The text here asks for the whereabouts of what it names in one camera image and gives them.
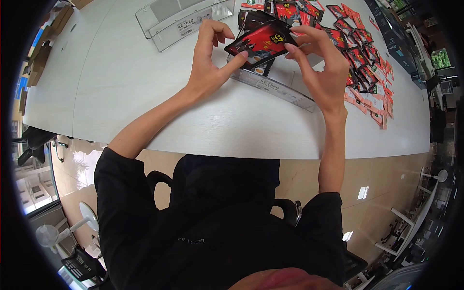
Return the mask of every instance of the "acrylic holder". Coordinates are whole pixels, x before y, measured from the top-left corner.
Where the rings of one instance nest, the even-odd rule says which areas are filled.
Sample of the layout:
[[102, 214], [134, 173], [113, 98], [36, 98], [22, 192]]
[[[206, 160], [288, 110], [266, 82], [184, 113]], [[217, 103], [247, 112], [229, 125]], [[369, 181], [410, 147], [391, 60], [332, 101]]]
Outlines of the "acrylic holder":
[[[227, 57], [227, 62], [232, 59], [232, 55], [229, 54]], [[305, 109], [309, 112], [317, 112], [320, 111], [319, 107], [316, 105], [314, 100], [291, 88], [291, 84], [293, 82], [294, 73], [289, 72], [289, 79], [288, 85], [285, 85], [281, 82], [273, 80], [269, 77], [265, 77], [259, 73], [252, 72], [245, 69], [238, 69], [232, 75], [231, 78], [236, 79], [244, 84], [248, 84], [252, 87], [258, 88], [269, 94], [281, 98], [287, 102], [290, 102], [302, 109]]]
[[235, 0], [155, 0], [135, 13], [146, 39], [159, 52], [198, 31], [204, 19], [233, 15]]

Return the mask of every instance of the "cardboard box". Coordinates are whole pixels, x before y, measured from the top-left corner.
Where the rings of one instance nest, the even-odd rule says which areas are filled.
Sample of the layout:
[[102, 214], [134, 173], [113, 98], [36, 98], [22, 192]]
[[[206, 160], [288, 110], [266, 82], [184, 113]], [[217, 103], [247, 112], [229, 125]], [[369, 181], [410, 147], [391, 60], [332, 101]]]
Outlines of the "cardboard box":
[[81, 10], [85, 5], [89, 4], [93, 0], [70, 0], [71, 4], [74, 5], [77, 9]]
[[50, 38], [53, 37], [54, 34], [55, 34], [55, 32], [54, 32], [54, 30], [53, 30], [53, 28], [51, 26], [46, 26], [44, 28], [44, 32], [42, 32], [42, 35], [39, 37], [37, 45], [35, 46], [34, 51], [32, 52], [31, 57], [29, 58], [29, 65], [30, 65], [30, 63], [32, 63], [34, 58], [39, 53], [39, 51], [42, 48], [42, 45], [44, 44], [44, 42], [50, 40]]
[[59, 35], [62, 31], [72, 13], [74, 8], [71, 5], [65, 5], [59, 12], [58, 16], [52, 23], [52, 29], [54, 30], [54, 35]]
[[23, 87], [21, 90], [21, 96], [19, 97], [19, 113], [21, 116], [24, 116], [26, 111], [26, 100], [27, 100], [27, 91], [26, 88]]
[[39, 52], [37, 53], [37, 56], [35, 57], [34, 61], [32, 61], [32, 64], [30, 65], [31, 69], [29, 79], [27, 80], [26, 85], [28, 88], [36, 86], [39, 82], [40, 76], [44, 71], [45, 64], [47, 63], [47, 59], [50, 55], [51, 50], [52, 47], [49, 45], [42, 46]]
[[364, 0], [374, 14], [380, 32], [391, 56], [409, 73], [417, 72], [413, 50], [414, 44], [409, 39], [406, 30], [393, 18], [393, 15], [383, 7], [379, 7], [375, 0]]

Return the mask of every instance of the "white desk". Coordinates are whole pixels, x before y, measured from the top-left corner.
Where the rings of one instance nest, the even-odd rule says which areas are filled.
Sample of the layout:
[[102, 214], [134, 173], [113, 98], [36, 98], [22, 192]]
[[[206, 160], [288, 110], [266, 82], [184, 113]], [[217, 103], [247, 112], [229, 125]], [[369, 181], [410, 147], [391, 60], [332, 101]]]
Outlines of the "white desk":
[[403, 239], [403, 243], [401, 244], [400, 248], [397, 251], [393, 251], [392, 249], [384, 247], [383, 245], [381, 245], [379, 243], [375, 243], [376, 247], [378, 247], [378, 248], [380, 248], [380, 249], [382, 249], [382, 250], [384, 250], [384, 251], [386, 251], [386, 252], [388, 252], [388, 253], [390, 253], [392, 255], [395, 255], [396, 257], [395, 257], [395, 260], [393, 260], [393, 261], [396, 261], [398, 259], [398, 257], [409, 246], [409, 243], [412, 241], [412, 239], [414, 238], [416, 233], [419, 231], [420, 226], [424, 222], [425, 217], [427, 216], [427, 214], [429, 212], [429, 209], [432, 206], [432, 202], [433, 202], [433, 199], [435, 198], [435, 193], [437, 192], [437, 188], [438, 188], [439, 183], [440, 182], [437, 181], [437, 183], [435, 184], [435, 187], [433, 188], [432, 191], [429, 191], [429, 190], [423, 188], [421, 185], [418, 186], [418, 188], [420, 190], [429, 193], [430, 196], [427, 199], [427, 202], [424, 203], [424, 205], [420, 209], [420, 212], [417, 215], [417, 217], [415, 218], [414, 222], [411, 221], [410, 219], [408, 219], [402, 213], [398, 212], [396, 209], [394, 209], [394, 208], [391, 209], [394, 214], [396, 214], [398, 217], [400, 217], [402, 220], [406, 221], [410, 225], [409, 230], [408, 230], [406, 236]]
[[[89, 23], [86, 34], [59, 35], [36, 88], [31, 89], [24, 123], [75, 138], [108, 143], [130, 121], [175, 94], [190, 75], [194, 33], [163, 53], [144, 38], [135, 12], [150, 0], [94, 0], [80, 15]], [[337, 4], [322, 0], [323, 5]], [[388, 129], [355, 106], [348, 109], [346, 157], [367, 158], [429, 151], [430, 120], [426, 91], [386, 55], [387, 47], [363, 1], [344, 2], [361, 14], [382, 57], [394, 71], [394, 116]], [[240, 1], [224, 20], [235, 35]], [[335, 17], [326, 10], [322, 25]], [[68, 42], [63, 52], [57, 44]], [[223, 45], [213, 62], [226, 63]], [[64, 74], [63, 68], [72, 73]], [[322, 114], [309, 113], [258, 89], [229, 80], [211, 99], [171, 122], [148, 149], [230, 157], [318, 159], [324, 142]]]

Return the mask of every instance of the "floor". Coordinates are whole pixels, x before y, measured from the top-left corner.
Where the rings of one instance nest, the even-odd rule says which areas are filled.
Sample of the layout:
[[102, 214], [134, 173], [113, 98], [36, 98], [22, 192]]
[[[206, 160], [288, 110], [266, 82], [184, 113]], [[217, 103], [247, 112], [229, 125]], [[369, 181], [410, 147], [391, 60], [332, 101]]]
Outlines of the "floor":
[[[96, 213], [97, 194], [93, 173], [98, 158], [106, 144], [60, 136], [59, 140], [69, 147], [59, 147], [64, 158], [61, 163], [52, 154], [53, 170], [58, 194], [70, 225], [82, 216], [79, 202], [87, 203]], [[145, 164], [145, 174], [152, 170], [170, 176], [183, 154], [143, 150], [137, 159]], [[319, 160], [282, 160], [280, 186], [276, 198], [300, 200], [305, 205], [318, 191], [317, 174]], [[374, 244], [389, 232], [389, 224], [396, 216], [391, 207], [399, 211], [409, 209], [416, 193], [422, 166], [428, 166], [428, 153], [383, 158], [350, 159], [346, 161], [345, 179], [341, 190], [343, 233], [352, 232], [347, 241], [348, 250], [372, 263], [382, 251]], [[169, 187], [159, 184], [155, 201], [159, 209], [169, 205]], [[272, 213], [282, 216], [282, 211], [273, 208]], [[96, 232], [87, 226], [75, 232], [78, 242], [87, 247], [92, 245], [91, 235]]]

